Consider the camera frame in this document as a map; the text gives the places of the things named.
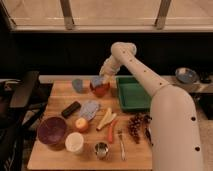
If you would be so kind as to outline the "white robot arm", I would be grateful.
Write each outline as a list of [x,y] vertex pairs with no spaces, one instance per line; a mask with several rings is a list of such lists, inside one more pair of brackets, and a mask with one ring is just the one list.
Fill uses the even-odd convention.
[[100,75],[108,81],[124,65],[151,96],[152,170],[204,171],[194,100],[140,62],[136,52],[133,43],[113,43]]

